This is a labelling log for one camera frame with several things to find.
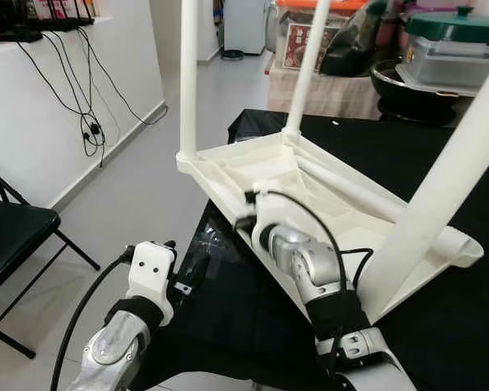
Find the green lid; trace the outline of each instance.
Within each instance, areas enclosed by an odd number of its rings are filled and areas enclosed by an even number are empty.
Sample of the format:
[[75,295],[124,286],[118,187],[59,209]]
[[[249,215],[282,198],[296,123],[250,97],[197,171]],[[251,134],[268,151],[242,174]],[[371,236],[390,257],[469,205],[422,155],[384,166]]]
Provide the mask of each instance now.
[[473,16],[470,7],[458,7],[458,13],[426,12],[414,15],[406,31],[430,41],[476,42],[489,45],[489,17]]

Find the gray floor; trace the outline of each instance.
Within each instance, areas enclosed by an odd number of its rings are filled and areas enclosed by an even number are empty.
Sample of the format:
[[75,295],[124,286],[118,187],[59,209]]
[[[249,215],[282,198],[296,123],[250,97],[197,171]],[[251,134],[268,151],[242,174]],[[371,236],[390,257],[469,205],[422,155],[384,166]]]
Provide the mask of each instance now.
[[[266,53],[237,63],[216,58],[200,69],[201,148],[224,144],[227,127],[243,108],[266,108],[268,79],[263,70],[268,59]],[[177,81],[165,84],[174,88]],[[125,244],[144,240],[175,239],[181,258],[196,229],[207,198],[191,178],[175,168],[178,94],[175,97],[169,101],[168,116],[138,136],[62,212],[62,230],[102,266],[113,261]],[[0,288],[0,312],[60,245],[57,239],[50,239],[7,280]],[[66,355],[60,389],[66,389],[77,374],[82,346],[100,327],[105,311],[125,293],[126,272],[123,266],[118,268],[87,306]],[[4,319],[1,329],[35,348],[37,357],[30,361],[0,342],[1,390],[48,389],[64,328],[96,275],[66,249]],[[177,376],[157,389],[244,391],[251,387],[249,381],[196,373]]]

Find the chair leg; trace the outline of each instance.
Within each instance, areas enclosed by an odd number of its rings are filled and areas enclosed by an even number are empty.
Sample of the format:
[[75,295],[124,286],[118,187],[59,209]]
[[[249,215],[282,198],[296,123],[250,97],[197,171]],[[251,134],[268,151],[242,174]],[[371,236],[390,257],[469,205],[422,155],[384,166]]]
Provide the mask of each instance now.
[[99,270],[100,267],[99,265],[94,262],[87,254],[85,254],[83,252],[83,250],[81,248],[79,248],[78,246],[75,245],[75,243],[69,239],[67,236],[65,236],[60,230],[56,230],[55,231],[55,234],[60,238],[62,239],[66,244],[68,244],[68,246],[70,248],[72,248],[74,251],[76,251],[83,259],[86,260],[86,262],[91,265],[92,267],[95,268],[95,270]]
[[36,356],[36,353],[34,353],[31,349],[26,348],[20,342],[13,340],[10,336],[8,336],[7,334],[4,334],[1,331],[0,331],[0,340],[2,342],[5,342],[6,344],[8,344],[13,349],[18,350],[20,353],[25,355],[27,358],[33,359]]

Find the black pot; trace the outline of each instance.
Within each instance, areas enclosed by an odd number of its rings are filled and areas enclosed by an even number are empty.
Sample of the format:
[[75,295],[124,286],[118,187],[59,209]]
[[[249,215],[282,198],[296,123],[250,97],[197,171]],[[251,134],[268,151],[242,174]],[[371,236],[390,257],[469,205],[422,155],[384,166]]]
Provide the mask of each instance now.
[[403,82],[395,69],[395,65],[400,63],[400,59],[388,59],[372,66],[373,86],[384,100],[399,106],[413,106],[419,110],[424,106],[449,108],[459,100],[457,94],[412,90]]

